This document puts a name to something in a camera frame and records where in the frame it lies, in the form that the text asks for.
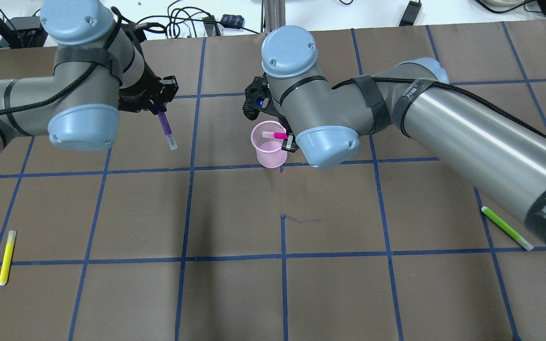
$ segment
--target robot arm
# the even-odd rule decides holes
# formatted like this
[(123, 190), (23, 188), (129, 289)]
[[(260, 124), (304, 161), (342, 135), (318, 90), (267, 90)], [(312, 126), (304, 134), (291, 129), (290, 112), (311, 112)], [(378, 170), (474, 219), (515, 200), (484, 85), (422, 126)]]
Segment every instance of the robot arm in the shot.
[[(292, 26), (267, 36), (262, 56), (266, 79), (247, 87), (244, 113), (279, 117), (313, 167), (340, 164), (355, 155), (359, 136), (393, 124), (546, 242), (546, 136), (449, 86), (435, 60), (402, 63), (331, 88), (313, 37)], [(285, 141), (284, 149), (296, 145)]]
[(0, 153), (13, 138), (35, 135), (65, 149), (108, 149), (118, 108), (165, 111), (176, 79), (155, 76), (113, 11), (117, 22), (98, 0), (44, 2), (41, 22), (59, 43), (54, 76), (0, 81)]

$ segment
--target purple marker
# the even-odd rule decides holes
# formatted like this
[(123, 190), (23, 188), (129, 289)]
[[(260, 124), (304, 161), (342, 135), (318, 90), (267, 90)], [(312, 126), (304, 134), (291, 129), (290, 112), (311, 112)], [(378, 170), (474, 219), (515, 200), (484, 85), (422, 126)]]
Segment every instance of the purple marker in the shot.
[(157, 107), (157, 116), (160, 119), (161, 127), (163, 128), (165, 138), (167, 138), (167, 144), (169, 144), (170, 150), (173, 151), (174, 149), (178, 149), (174, 136), (172, 135), (172, 128), (170, 128), (170, 124), (167, 122), (165, 112), (161, 110), (161, 107), (159, 106)]

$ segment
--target blue joint cap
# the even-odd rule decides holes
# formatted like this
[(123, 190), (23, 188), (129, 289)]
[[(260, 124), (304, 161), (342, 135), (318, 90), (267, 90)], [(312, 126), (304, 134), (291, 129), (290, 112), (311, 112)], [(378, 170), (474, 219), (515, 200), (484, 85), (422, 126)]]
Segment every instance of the blue joint cap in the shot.
[(307, 129), (296, 136), (307, 162), (319, 169), (334, 167), (355, 156), (359, 135), (343, 126), (321, 126)]
[(70, 151), (103, 151), (117, 135), (119, 111), (107, 104), (84, 104), (56, 114), (47, 125), (50, 142)]
[(271, 32), (260, 52), (264, 71), (275, 78), (300, 76), (317, 62), (315, 39), (298, 26), (282, 26)]
[(45, 0), (39, 20), (52, 39), (63, 45), (95, 41), (115, 22), (99, 0)]
[(407, 63), (422, 65), (426, 67), (429, 71), (431, 71), (431, 73), (435, 76), (435, 78), (437, 78), (438, 81), (442, 83), (450, 84), (450, 78), (448, 77), (448, 72), (446, 72), (446, 69), (444, 69), (442, 65), (439, 64), (439, 62), (434, 60), (433, 58), (430, 58), (430, 57), (418, 58), (417, 60), (405, 61), (403, 63), (399, 63), (397, 66), (402, 64), (407, 64)]

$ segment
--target power adapter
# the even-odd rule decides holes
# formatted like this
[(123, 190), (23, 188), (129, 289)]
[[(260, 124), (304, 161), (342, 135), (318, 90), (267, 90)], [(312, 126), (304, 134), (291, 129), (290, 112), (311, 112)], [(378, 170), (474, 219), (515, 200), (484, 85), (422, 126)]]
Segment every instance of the power adapter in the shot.
[(420, 6), (422, 6), (420, 0), (418, 0), (418, 2), (416, 2), (416, 0), (410, 0), (410, 2), (408, 2), (406, 10), (403, 12), (403, 17), (401, 17), (399, 26), (414, 25), (414, 21), (416, 21), (416, 17), (418, 17), (419, 15)]

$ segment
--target black cable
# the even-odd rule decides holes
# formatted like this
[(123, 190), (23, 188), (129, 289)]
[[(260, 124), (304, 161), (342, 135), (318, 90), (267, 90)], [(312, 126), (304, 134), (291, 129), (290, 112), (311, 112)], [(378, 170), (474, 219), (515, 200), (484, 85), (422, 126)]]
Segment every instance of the black cable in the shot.
[(22, 47), (24, 47), (24, 42), (22, 41), (22, 37), (20, 37), (20, 33), (18, 33), (18, 30), (16, 29), (16, 26), (14, 26), (14, 24), (12, 23), (12, 21), (9, 19), (9, 17), (7, 17), (6, 13), (4, 13), (4, 11), (1, 9), (0, 7), (0, 12), (1, 12), (1, 15), (4, 16), (4, 19), (6, 19), (8, 22), (9, 22), (9, 25), (11, 26), (11, 28), (14, 30), (14, 33), (16, 33), (16, 36), (18, 37), (18, 39), (20, 40), (20, 45)]
[[(414, 79), (408, 79), (408, 78), (388, 78), (388, 77), (372, 77), (372, 79), (375, 82), (403, 83), (403, 84), (412, 84), (415, 81)], [(336, 84), (335, 86), (333, 86), (332, 90), (338, 89), (339, 87), (346, 86), (346, 85), (353, 84), (353, 83), (355, 83), (354, 80), (346, 80), (346, 81), (340, 82), (339, 84)], [(544, 133), (540, 132), (539, 130), (537, 130), (537, 128), (532, 127), (528, 123), (525, 123), (521, 119), (518, 119), (517, 117), (513, 116), (512, 114), (509, 114), (509, 112), (506, 112), (505, 110), (502, 110), (502, 108), (499, 108), (498, 106), (495, 106), (494, 104), (492, 104), (488, 100), (483, 99), (483, 98), (477, 96), (476, 94), (474, 94), (474, 93), (472, 93), (470, 91), (464, 90), (464, 89), (462, 89), (460, 87), (457, 87), (457, 86), (453, 86), (453, 85), (450, 85), (450, 84), (437, 82), (437, 81), (434, 82), (431, 86), (437, 87), (437, 88), (440, 88), (440, 89), (444, 89), (444, 90), (453, 91), (455, 93), (459, 93), (461, 95), (464, 95), (464, 96), (468, 97), (469, 99), (473, 99), (477, 103), (486, 106), (486, 108), (489, 108), (490, 110), (496, 112), (497, 114), (503, 116), (504, 118), (509, 119), (509, 121), (513, 121), (513, 123), (517, 123), (518, 125), (524, 127), (525, 129), (528, 129), (531, 132), (537, 134), (538, 136), (546, 139), (546, 135)]]
[(514, 9), (518, 9), (522, 6), (524, 6), (524, 9), (526, 9), (526, 5), (531, 3), (531, 2), (535, 2), (536, 0), (524, 0), (524, 2), (522, 4), (519, 4), (515, 7), (511, 7), (510, 9), (505, 9), (503, 11), (496, 11), (494, 9), (491, 9), (490, 7), (486, 6), (486, 4), (484, 4), (483, 2), (481, 2), (481, 0), (475, 0), (475, 2), (477, 2), (478, 4), (480, 4), (483, 9), (485, 9), (486, 11), (489, 11), (490, 13), (494, 13), (494, 14), (505, 14), (505, 13), (508, 13)]
[[(119, 9), (117, 7), (111, 7), (111, 10), (115, 15), (117, 15), (117, 22), (115, 22), (115, 26), (113, 28), (113, 32), (109, 35), (106, 42), (104, 43), (104, 46), (102, 48), (104, 50), (108, 50), (111, 44), (113, 43), (113, 40), (115, 40), (115, 37), (117, 37), (117, 33), (119, 33), (119, 29), (121, 28), (121, 13), (119, 12)], [(47, 106), (48, 104), (52, 104), (55, 101), (61, 99), (63, 96), (67, 95), (71, 91), (73, 91), (76, 87), (78, 87), (84, 80), (86, 80), (89, 75), (96, 69), (98, 66), (97, 63), (92, 62), (90, 66), (82, 73), (81, 76), (79, 76), (76, 80), (71, 82), (68, 86), (66, 86), (63, 90), (58, 91), (55, 95), (50, 97), (49, 99), (45, 99), (44, 101), (32, 103), (32, 104), (25, 104), (23, 106), (17, 106), (13, 108), (5, 108), (0, 110), (0, 116), (1, 115), (7, 115), (7, 114), (13, 114), (15, 112), (21, 112), (26, 110), (32, 110), (35, 108), (41, 108), (44, 106)]]
[[(200, 12), (199, 12), (199, 13), (195, 13), (193, 15), (189, 15), (189, 13), (186, 11), (186, 9), (172, 9), (171, 12), (168, 12), (168, 16), (169, 16), (168, 29), (170, 29), (170, 28), (172, 29), (170, 31), (170, 35), (172, 37), (179, 37), (180, 36), (180, 24), (184, 23), (185, 25), (188, 25), (188, 24), (186, 24), (187, 20), (183, 20), (183, 21), (178, 22), (178, 19), (179, 19), (178, 15), (181, 12), (186, 14), (187, 17), (189, 17), (189, 18), (192, 18), (193, 15), (200, 14)], [(197, 37), (197, 29), (195, 28), (195, 22), (191, 21), (191, 26), (193, 26), (193, 33), (195, 33), (195, 37)]]
[(260, 33), (264, 32), (264, 0), (260, 2)]
[[(194, 15), (204, 13), (204, 14), (208, 17), (208, 19), (210, 19), (210, 20), (208, 20), (208, 21), (202, 20), (202, 22), (212, 22), (212, 23), (214, 23), (214, 24), (218, 24), (218, 23), (219, 23), (218, 21), (215, 21), (214, 16), (213, 16), (212, 14), (210, 14), (209, 12), (206, 12), (206, 11), (204, 11), (203, 9), (200, 9), (200, 8), (198, 8), (198, 7), (186, 6), (186, 7), (183, 7), (182, 9), (184, 9), (185, 11), (186, 11), (187, 9), (195, 9), (196, 11), (198, 11), (197, 13), (195, 13), (195, 14), (193, 14), (193, 15), (190, 15), (190, 16), (189, 16), (190, 18), (192, 18)], [(221, 34), (220, 34), (220, 29), (218, 28), (218, 25), (214, 25), (214, 28), (216, 29), (216, 34), (217, 34), (217, 35), (221, 35)]]
[(546, 17), (546, 14), (543, 13), (542, 11), (531, 11), (530, 9), (528, 9), (528, 7), (525, 4), (524, 4), (524, 10), (529, 13), (540, 13)]
[(178, 4), (178, 2), (180, 2), (181, 0), (176, 0), (174, 1), (173, 3), (169, 4), (169, 6), (167, 6), (167, 13), (168, 15), (170, 15), (170, 9), (172, 8), (172, 6), (174, 6), (175, 4)]
[[(145, 30), (151, 33), (167, 33), (167, 26), (160, 24), (159, 22), (147, 22), (144, 27), (141, 27), (141, 30)], [(154, 30), (154, 27), (161, 28), (161, 31)]]
[[(142, 19), (140, 19), (139, 21), (136, 22), (136, 24), (139, 24), (140, 22), (143, 22), (145, 20), (148, 20), (148, 19), (152, 19), (152, 18), (169, 18), (167, 15), (149, 15), (148, 17), (144, 17)], [(211, 22), (211, 21), (204, 21), (204, 20), (201, 20), (201, 19), (192, 19), (192, 18), (178, 18), (178, 19), (182, 19), (182, 20), (186, 20), (186, 21), (198, 21), (198, 22)], [(221, 24), (221, 22), (219, 21), (214, 21), (216, 24)], [(244, 30), (244, 31), (248, 31), (248, 32), (251, 32), (251, 33), (260, 33), (260, 32), (256, 32), (256, 31), (253, 31), (253, 30), (250, 30), (249, 28), (245, 28), (245, 27), (242, 27), (241, 30)]]
[(130, 19), (124, 17), (124, 16), (121, 14), (121, 12), (119, 12), (119, 10), (118, 10), (117, 12), (118, 12), (119, 14), (116, 14), (116, 15), (117, 15), (117, 17), (119, 17), (121, 20), (123, 20), (123, 21), (125, 21), (125, 22), (127, 22), (127, 23), (132, 22)]

